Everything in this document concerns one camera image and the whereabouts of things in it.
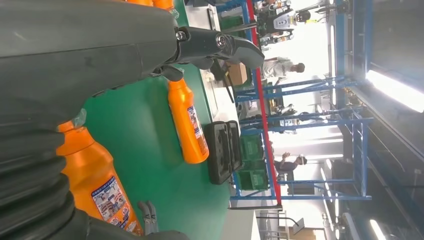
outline green conveyor surface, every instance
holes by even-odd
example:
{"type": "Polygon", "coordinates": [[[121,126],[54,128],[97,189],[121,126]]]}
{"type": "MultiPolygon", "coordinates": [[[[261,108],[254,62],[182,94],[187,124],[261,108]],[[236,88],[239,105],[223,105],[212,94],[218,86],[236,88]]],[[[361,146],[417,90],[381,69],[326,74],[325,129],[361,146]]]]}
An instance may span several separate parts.
{"type": "MultiPolygon", "coordinates": [[[[176,8],[178,23],[187,26],[183,0],[176,2],[176,8]]],[[[200,122],[210,123],[199,70],[190,64],[180,67],[194,92],[200,122]]],[[[86,102],[86,126],[112,154],[139,220],[137,201],[150,200],[160,230],[178,230],[191,240],[218,240],[230,197],[228,186],[209,182],[205,162],[184,162],[167,97],[168,84],[162,77],[109,90],[86,102]]]]}

